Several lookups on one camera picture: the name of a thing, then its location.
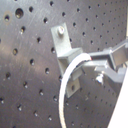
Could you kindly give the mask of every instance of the pegboard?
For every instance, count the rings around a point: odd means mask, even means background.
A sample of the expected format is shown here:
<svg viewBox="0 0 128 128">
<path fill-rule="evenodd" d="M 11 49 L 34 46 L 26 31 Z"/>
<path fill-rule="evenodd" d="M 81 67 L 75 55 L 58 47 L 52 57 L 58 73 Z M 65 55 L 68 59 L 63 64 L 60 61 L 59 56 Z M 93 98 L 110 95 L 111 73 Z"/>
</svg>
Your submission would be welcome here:
<svg viewBox="0 0 128 128">
<path fill-rule="evenodd" d="M 73 48 L 113 47 L 126 37 L 127 0 L 0 1 L 0 128 L 60 128 L 61 76 L 51 28 L 66 23 Z M 68 128 L 107 128 L 117 95 L 88 75 L 65 97 Z"/>
</svg>

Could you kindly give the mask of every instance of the gray perforated panel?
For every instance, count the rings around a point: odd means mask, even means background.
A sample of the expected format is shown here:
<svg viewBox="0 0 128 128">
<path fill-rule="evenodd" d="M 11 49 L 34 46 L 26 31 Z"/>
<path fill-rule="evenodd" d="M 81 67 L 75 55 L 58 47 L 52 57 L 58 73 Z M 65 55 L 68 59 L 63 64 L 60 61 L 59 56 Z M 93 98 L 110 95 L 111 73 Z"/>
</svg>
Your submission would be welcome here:
<svg viewBox="0 0 128 128">
<path fill-rule="evenodd" d="M 71 45 L 100 51 L 125 39 L 127 0 L 0 1 L 0 128 L 60 128 L 60 71 L 51 27 L 66 22 Z M 117 96 L 87 75 L 65 98 L 68 128 L 106 128 Z"/>
</svg>

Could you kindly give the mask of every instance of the bolt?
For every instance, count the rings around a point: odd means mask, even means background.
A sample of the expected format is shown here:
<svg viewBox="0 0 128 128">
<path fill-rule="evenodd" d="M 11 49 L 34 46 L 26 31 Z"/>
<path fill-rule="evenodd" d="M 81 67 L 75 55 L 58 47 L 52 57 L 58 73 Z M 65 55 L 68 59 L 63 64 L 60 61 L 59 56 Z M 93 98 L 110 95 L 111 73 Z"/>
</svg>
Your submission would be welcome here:
<svg viewBox="0 0 128 128">
<path fill-rule="evenodd" d="M 62 26 L 59 26 L 58 27 L 58 33 L 59 33 L 59 35 L 63 35 L 64 34 L 64 28 L 62 27 Z"/>
<path fill-rule="evenodd" d="M 104 79 L 103 79 L 104 75 L 100 74 L 96 77 L 96 82 L 98 82 L 98 84 L 103 85 L 104 84 Z"/>
</svg>

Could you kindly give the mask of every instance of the white cable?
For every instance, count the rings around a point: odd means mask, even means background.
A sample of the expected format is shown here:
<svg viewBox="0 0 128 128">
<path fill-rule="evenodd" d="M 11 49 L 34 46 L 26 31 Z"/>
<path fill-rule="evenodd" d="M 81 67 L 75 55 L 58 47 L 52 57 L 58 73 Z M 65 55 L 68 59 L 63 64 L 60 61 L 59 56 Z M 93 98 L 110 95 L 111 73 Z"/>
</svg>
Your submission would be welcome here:
<svg viewBox="0 0 128 128">
<path fill-rule="evenodd" d="M 62 128 L 66 128 L 65 118 L 64 118 L 64 96 L 66 91 L 67 82 L 69 80 L 69 77 L 73 70 L 76 68 L 78 64 L 80 64 L 83 61 L 91 60 L 91 57 L 87 53 L 82 53 L 78 55 L 67 67 L 60 87 L 60 94 L 59 94 L 59 117 L 60 117 L 60 123 Z"/>
</svg>

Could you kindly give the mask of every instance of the metal bracket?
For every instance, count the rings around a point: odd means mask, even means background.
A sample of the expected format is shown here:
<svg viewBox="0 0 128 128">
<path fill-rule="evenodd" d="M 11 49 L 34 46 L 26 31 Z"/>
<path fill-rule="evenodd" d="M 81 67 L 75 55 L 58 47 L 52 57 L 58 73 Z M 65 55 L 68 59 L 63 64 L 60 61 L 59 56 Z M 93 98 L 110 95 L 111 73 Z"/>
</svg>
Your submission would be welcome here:
<svg viewBox="0 0 128 128">
<path fill-rule="evenodd" d="M 56 54 L 58 57 L 58 63 L 60 67 L 61 76 L 63 77 L 66 68 L 71 61 L 83 52 L 82 48 L 72 49 L 66 24 L 55 26 L 51 29 L 52 37 Z M 66 88 L 67 97 L 71 97 L 79 88 L 80 83 L 78 77 L 82 74 L 81 68 L 77 68 L 71 76 Z"/>
</svg>

